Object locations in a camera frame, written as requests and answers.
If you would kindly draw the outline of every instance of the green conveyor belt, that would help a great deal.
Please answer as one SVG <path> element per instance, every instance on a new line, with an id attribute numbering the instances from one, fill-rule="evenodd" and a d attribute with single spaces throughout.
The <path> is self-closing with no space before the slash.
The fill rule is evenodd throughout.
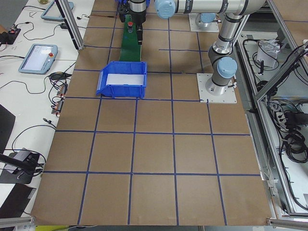
<path id="1" fill-rule="evenodd" d="M 121 46 L 121 54 L 119 61 L 140 62 L 141 45 L 138 45 L 136 25 L 133 26 L 133 32 L 128 32 L 128 22 L 131 20 L 130 15 L 126 16 L 124 23 L 124 32 Z"/>

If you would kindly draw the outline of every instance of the tablet screen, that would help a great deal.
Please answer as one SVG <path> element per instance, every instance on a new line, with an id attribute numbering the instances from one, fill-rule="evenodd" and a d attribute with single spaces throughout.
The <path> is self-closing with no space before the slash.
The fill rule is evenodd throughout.
<path id="1" fill-rule="evenodd" d="M 22 69 L 40 71 L 51 50 L 49 46 L 34 46 Z"/>

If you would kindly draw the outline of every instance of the white robot link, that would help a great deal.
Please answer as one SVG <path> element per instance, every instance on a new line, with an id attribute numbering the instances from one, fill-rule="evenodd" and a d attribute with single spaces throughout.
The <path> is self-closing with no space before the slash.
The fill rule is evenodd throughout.
<path id="1" fill-rule="evenodd" d="M 244 15 L 259 10 L 265 0 L 155 0 L 155 9 L 160 18 L 168 19 L 175 13 L 223 13 L 223 21 L 218 39 L 209 48 L 208 56 L 214 69 L 206 89 L 220 96 L 228 88 L 230 79 L 237 71 L 237 63 L 229 57 L 234 36 Z"/>

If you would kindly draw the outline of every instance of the white table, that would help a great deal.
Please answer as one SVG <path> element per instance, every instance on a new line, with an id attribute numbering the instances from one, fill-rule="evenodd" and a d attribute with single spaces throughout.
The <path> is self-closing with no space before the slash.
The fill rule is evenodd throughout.
<path id="1" fill-rule="evenodd" d="M 76 18 L 81 17 L 82 14 L 89 15 L 91 13 L 94 0 L 70 0 L 74 3 L 73 14 Z M 41 5 L 37 0 L 29 0 L 27 5 L 46 8 L 48 5 Z M 26 34 L 28 38 L 42 38 L 53 33 L 53 29 L 61 22 L 44 21 L 41 19 L 42 11 L 35 8 L 24 8 L 15 24 L 23 22 L 32 22 L 34 30 Z M 88 19 L 83 17 L 82 20 L 77 20 L 78 26 L 86 27 Z M 19 58 L 0 58 L 0 87 L 12 80 L 22 81 L 28 85 L 30 92 L 41 92 L 44 89 L 43 80 L 45 76 L 57 71 L 64 71 L 72 65 L 78 56 L 73 42 L 67 30 L 57 27 L 55 35 L 43 40 L 28 41 L 23 37 L 23 33 L 32 28 L 31 24 L 20 25 L 21 34 L 17 37 L 13 45 L 8 45 L 4 51 L 0 51 L 2 55 L 18 55 L 25 56 L 34 43 L 39 44 L 54 44 L 58 46 L 58 55 L 53 63 L 49 72 L 45 75 L 22 74 L 18 72 L 18 68 L 22 63 Z M 85 29 L 80 28 L 80 33 L 84 36 Z M 72 73 L 74 66 L 67 72 Z M 0 89 L 0 104 L 16 116 L 15 125 L 8 141 L 7 149 L 10 149 L 11 144 L 15 137 L 24 129 L 34 125 L 48 125 L 43 121 L 43 118 L 51 120 L 54 125 L 57 125 L 58 118 L 51 114 L 51 103 L 48 99 L 48 93 L 51 89 L 51 84 L 46 79 L 46 91 L 42 94 L 29 94 L 26 87 L 21 83 L 11 83 L 4 88 Z M 56 90 L 51 91 L 51 96 L 56 95 Z M 27 148 L 42 153 L 46 158 L 53 139 L 54 130 L 48 127 L 37 127 L 26 131 L 22 134 L 15 143 L 14 148 Z M 11 151 L 5 151 L 4 154 L 8 155 Z M 33 188 L 38 188 L 40 177 L 34 177 L 28 185 Z M 8 196 L 13 188 L 13 184 L 0 184 L 0 206 L 3 204 L 5 198 Z M 25 211 L 29 213 L 33 207 L 35 195 L 30 200 Z"/>

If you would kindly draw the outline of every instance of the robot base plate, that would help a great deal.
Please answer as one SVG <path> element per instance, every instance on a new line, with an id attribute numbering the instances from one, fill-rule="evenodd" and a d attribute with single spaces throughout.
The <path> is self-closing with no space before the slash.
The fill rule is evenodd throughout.
<path id="1" fill-rule="evenodd" d="M 198 88 L 201 103 L 237 103 L 234 88 L 228 88 L 228 90 L 221 96 L 214 96 L 206 90 L 205 84 L 213 74 L 198 73 Z"/>
<path id="2" fill-rule="evenodd" d="M 191 31 L 196 31 L 196 32 L 210 32 L 210 33 L 218 33 L 219 28 L 218 24 L 216 22 L 213 22 L 210 24 L 208 27 L 202 27 L 200 28 L 197 26 L 195 20 L 197 17 L 198 13 L 190 13 L 189 14 L 189 25 L 191 26 Z"/>

